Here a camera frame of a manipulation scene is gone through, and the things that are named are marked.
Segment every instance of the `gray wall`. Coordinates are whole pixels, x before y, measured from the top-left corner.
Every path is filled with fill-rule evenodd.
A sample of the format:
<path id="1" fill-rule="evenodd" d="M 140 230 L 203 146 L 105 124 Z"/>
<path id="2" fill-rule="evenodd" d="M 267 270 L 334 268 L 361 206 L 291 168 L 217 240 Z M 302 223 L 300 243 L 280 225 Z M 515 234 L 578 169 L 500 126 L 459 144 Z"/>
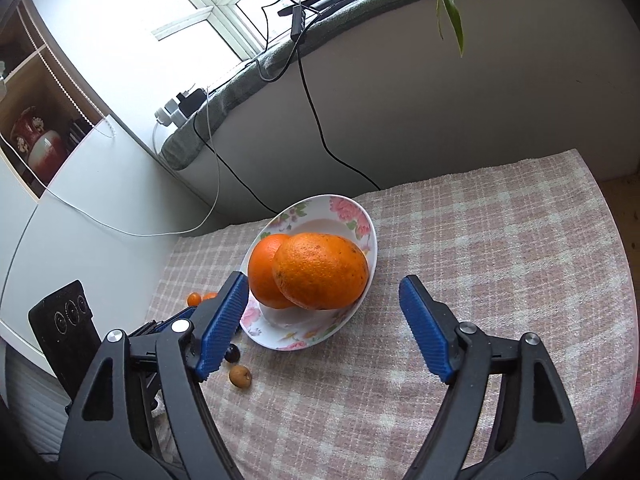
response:
<path id="1" fill-rule="evenodd" d="M 620 0 L 456 0 L 466 51 L 435 0 L 359 25 L 303 58 L 327 143 L 382 187 L 577 148 L 599 180 L 640 156 L 640 32 Z M 370 190 L 322 150 L 293 64 L 214 135 L 236 173 L 271 208 Z M 210 200 L 208 150 L 182 176 Z M 263 209 L 221 167 L 218 210 Z"/>

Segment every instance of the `silver screw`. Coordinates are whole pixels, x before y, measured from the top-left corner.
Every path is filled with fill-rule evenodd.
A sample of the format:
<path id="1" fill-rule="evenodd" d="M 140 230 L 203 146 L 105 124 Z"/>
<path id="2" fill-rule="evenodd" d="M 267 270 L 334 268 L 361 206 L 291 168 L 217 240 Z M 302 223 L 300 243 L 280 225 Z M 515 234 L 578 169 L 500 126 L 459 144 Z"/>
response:
<path id="1" fill-rule="evenodd" d="M 120 339 L 122 339 L 122 330 L 111 330 L 111 332 L 107 334 L 107 341 L 109 343 L 117 343 Z"/>
<path id="2" fill-rule="evenodd" d="M 462 323 L 460 323 L 460 330 L 465 334 L 475 334 L 476 330 L 478 330 L 478 327 L 470 321 L 463 321 Z"/>
<path id="3" fill-rule="evenodd" d="M 534 334 L 533 332 L 527 332 L 524 335 L 524 342 L 535 346 L 540 343 L 540 336 L 538 336 L 538 334 Z"/>
<path id="4" fill-rule="evenodd" d="M 174 332 L 184 332 L 189 329 L 189 320 L 188 319 L 176 319 L 173 323 L 171 323 L 171 330 Z"/>

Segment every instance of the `blue textured pad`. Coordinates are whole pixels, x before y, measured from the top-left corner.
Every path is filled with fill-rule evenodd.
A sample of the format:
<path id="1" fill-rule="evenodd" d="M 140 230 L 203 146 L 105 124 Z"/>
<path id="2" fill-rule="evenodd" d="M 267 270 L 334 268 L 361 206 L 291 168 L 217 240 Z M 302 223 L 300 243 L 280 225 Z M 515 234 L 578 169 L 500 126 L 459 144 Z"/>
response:
<path id="1" fill-rule="evenodd" d="M 248 301 L 249 280 L 240 274 L 202 335 L 200 360 L 194 369 L 201 381 L 220 368 Z"/>
<path id="2" fill-rule="evenodd" d="M 161 324 L 156 326 L 151 331 L 151 333 L 155 334 L 155 333 L 158 333 L 158 332 L 162 332 L 162 330 L 164 330 L 169 325 L 171 325 L 171 323 L 173 323 L 176 319 L 189 319 L 193 315 L 193 313 L 195 311 L 196 311 L 196 308 L 194 306 L 190 306 L 189 308 L 185 308 L 182 312 L 178 312 L 178 314 L 176 314 L 175 316 L 167 319 L 166 321 L 163 321 Z"/>
<path id="3" fill-rule="evenodd" d="M 440 327 L 409 278 L 403 278 L 399 287 L 400 308 L 414 334 L 427 368 L 445 383 L 454 370 L 449 363 L 449 346 Z"/>

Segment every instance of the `black phone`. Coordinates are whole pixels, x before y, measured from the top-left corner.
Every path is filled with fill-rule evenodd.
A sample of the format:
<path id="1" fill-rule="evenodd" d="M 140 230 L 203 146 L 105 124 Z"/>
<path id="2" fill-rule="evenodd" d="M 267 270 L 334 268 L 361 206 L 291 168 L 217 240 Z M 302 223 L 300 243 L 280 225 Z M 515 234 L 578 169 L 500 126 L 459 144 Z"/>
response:
<path id="1" fill-rule="evenodd" d="M 40 349 L 71 400 L 100 348 L 93 316 L 78 280 L 49 294 L 29 311 L 29 324 Z"/>

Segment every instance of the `white plate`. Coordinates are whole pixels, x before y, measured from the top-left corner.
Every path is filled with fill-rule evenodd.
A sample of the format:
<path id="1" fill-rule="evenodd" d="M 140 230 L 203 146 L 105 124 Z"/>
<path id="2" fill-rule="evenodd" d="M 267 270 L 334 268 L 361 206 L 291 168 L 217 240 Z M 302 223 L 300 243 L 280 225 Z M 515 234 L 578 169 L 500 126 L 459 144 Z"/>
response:
<path id="1" fill-rule="evenodd" d="M 285 209 L 258 234 L 242 260 L 240 271 L 247 273 L 255 245 L 275 233 L 327 233 L 354 242 L 364 253 L 369 279 L 362 295 L 350 306 L 338 310 L 306 310 L 292 306 L 282 310 L 259 303 L 249 292 L 249 303 L 240 325 L 258 344 L 273 350 L 299 350 L 318 344 L 338 332 L 362 304 L 371 286 L 378 259 L 376 230 L 369 214 L 352 200 L 339 195 L 318 195 Z"/>

